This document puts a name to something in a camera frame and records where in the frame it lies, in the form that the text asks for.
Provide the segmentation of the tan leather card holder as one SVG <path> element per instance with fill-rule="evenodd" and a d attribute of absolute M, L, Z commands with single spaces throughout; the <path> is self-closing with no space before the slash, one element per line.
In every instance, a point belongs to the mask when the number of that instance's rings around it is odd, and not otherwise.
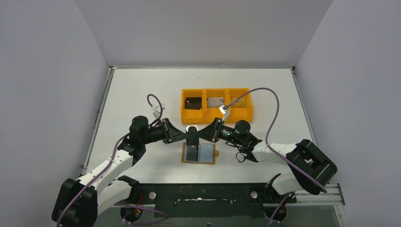
<path fill-rule="evenodd" d="M 214 165 L 219 152 L 213 143 L 201 143 L 198 150 L 194 146 L 183 144 L 182 163 Z"/>

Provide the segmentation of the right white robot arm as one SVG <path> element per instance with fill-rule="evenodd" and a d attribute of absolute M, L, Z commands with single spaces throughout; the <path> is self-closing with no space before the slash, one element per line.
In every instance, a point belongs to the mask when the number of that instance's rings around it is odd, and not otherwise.
<path fill-rule="evenodd" d="M 287 165 L 291 172 L 279 174 L 268 182 L 266 196 L 277 202 L 289 192 L 305 190 L 309 194 L 326 193 L 325 186 L 338 172 L 337 166 L 311 140 L 293 144 L 269 144 L 251 134 L 250 123 L 238 121 L 233 128 L 219 118 L 198 131 L 200 139 L 216 143 L 224 140 L 251 162 Z"/>

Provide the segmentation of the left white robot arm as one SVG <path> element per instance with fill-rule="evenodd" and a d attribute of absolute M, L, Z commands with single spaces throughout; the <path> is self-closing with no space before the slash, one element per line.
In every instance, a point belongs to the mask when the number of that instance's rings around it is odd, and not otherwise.
<path fill-rule="evenodd" d="M 62 183 L 52 220 L 58 227 L 93 226 L 98 216 L 98 196 L 118 175 L 142 158 L 147 144 L 158 141 L 170 144 L 187 138 L 188 134 L 175 128 L 167 118 L 159 126 L 152 126 L 147 117 L 134 117 L 129 132 L 117 140 L 107 160 L 91 173 L 76 180 L 68 178 Z"/>

